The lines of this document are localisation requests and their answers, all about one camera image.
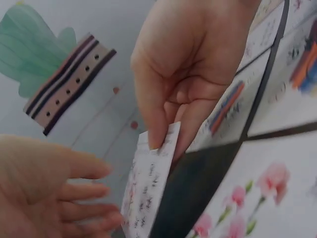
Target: artwork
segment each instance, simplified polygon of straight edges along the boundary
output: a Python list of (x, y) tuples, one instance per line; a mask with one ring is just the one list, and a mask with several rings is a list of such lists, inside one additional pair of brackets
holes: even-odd
[(244, 142), (187, 238), (315, 237), (316, 139)]
[(180, 130), (171, 124), (163, 146), (150, 150), (148, 132), (140, 134), (125, 189), (121, 213), (127, 238), (147, 238), (155, 221)]
[(315, 0), (290, 0), (284, 36), (290, 34), (316, 11), (317, 2)]
[[(145, 131), (135, 100), (130, 56), (138, 29), (152, 5), (153, 2), (148, 0), (133, 3), (129, 0), (1, 2), (0, 133), (58, 143), (73, 150), (94, 153), (110, 163), (114, 172), (95, 182), (106, 184), (111, 194), (98, 202), (121, 206), (138, 136)], [(31, 27), (33, 34), (27, 34), (23, 27)], [(16, 38), (21, 36), (18, 39), (28, 44), (28, 48), (17, 41), (8, 41), (5, 31)], [(15, 52), (3, 44), (14, 47)], [(49, 54), (55, 49), (59, 50), (56, 57)], [(114, 53), (112, 49), (117, 54), (108, 60), (107, 57)], [(28, 64), (12, 61), (17, 59), (13, 58), (14, 54)], [(13, 74), (12, 71), (9, 75), (11, 71), (3, 68), (1, 60), (21, 62), (18, 69), (29, 74)], [(73, 68), (72, 64), (64, 67), (69, 60), (73, 60), (73, 65), (79, 63), (79, 80), (75, 77), (76, 71), (70, 77), (66, 75)], [(66, 71), (58, 75), (59, 79), (54, 77), (56, 72), (64, 69)], [(41, 77), (32, 77), (34, 72), (41, 73)], [(47, 86), (45, 93), (39, 96), (41, 88), (56, 79), (57, 83)], [(62, 80), (65, 84), (57, 87)], [(79, 93), (81, 96), (73, 101)], [(64, 103), (69, 107), (61, 113), (60, 109), (66, 108), (62, 107)], [(51, 123), (53, 127), (44, 135), (49, 121), (55, 124)]]
[[(260, 19), (262, 18), (262, 12), (265, 12), (267, 9), (265, 5), (263, 5), (264, 2), (267, 1), (262, 1), (259, 8), (260, 12), (258, 12)], [(259, 21), (256, 27), (253, 26), (254, 29), (252, 29), (252, 31), (249, 33), (246, 49), (238, 67), (238, 71), (251, 63), (256, 57), (269, 49), (273, 44), (284, 9), (284, 1), (280, 1), (280, 4), (276, 7), (275, 5), (277, 2), (279, 1), (275, 0), (272, 1), (271, 5), (267, 5), (267, 7), (270, 6), (270, 14), (264, 14), (264, 16), (268, 17), (265, 17), (262, 21)]]
[(314, 95), (317, 83), (317, 19), (313, 23), (302, 57), (292, 76), (292, 87), (304, 94)]
[(187, 152), (239, 140), (258, 91), (270, 50), (239, 73), (200, 127)]
[(311, 16), (278, 47), (274, 66), (249, 136), (313, 122), (316, 78), (317, 15)]
[(19, 95), (30, 99), (24, 112), (44, 128), (44, 135), (116, 53), (93, 35), (77, 44), (70, 27), (56, 37), (21, 2), (4, 15), (0, 35), (0, 73), (19, 82)]

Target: card with writing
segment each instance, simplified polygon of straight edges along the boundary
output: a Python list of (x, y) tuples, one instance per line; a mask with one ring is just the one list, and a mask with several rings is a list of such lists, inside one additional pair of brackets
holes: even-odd
[(244, 55), (238, 70), (252, 62), (273, 44), (282, 18), (284, 2), (275, 8), (258, 26), (249, 33)]
[(157, 150), (149, 149), (148, 132), (139, 136), (121, 207), (126, 238), (147, 238), (150, 235), (179, 130), (180, 122), (171, 124), (163, 146)]

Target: orange stripe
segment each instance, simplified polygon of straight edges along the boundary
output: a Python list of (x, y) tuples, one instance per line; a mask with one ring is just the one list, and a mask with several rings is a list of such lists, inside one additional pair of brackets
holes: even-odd
[(225, 115), (228, 113), (228, 111), (230, 110), (231, 106), (234, 104), (234, 102), (240, 96), (240, 94), (241, 94), (243, 89), (244, 89), (244, 83), (241, 84), (241, 86), (238, 88), (236, 93), (232, 96), (232, 98), (230, 99), (228, 104), (222, 109), (220, 115), (218, 116), (218, 119), (215, 121), (215, 123), (211, 127), (211, 132), (212, 133), (215, 133), (219, 129), (219, 127), (220, 127)]
[(293, 75), (292, 81), (293, 85), (292, 88), (295, 89), (299, 87), (304, 79), (306, 78), (307, 69), (309, 68), (309, 65), (311, 65), (312, 58), (314, 55), (317, 54), (317, 44), (314, 43), (312, 49), (309, 51), (306, 60), (303, 62), (303, 64), (298, 69), (297, 73)]

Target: green cactus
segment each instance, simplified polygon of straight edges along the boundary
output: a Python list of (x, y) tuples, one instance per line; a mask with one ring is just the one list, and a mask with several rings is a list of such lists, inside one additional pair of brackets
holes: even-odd
[(0, 22), (0, 73), (19, 82), (19, 95), (30, 98), (75, 47), (72, 28), (56, 37), (31, 6), (16, 4)]

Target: colored pencil drawing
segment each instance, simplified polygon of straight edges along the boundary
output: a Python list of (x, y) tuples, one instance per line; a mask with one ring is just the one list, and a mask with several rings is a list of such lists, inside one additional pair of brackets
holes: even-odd
[(317, 92), (317, 20), (312, 25), (303, 52), (290, 81), (292, 87), (304, 94), (315, 95)]

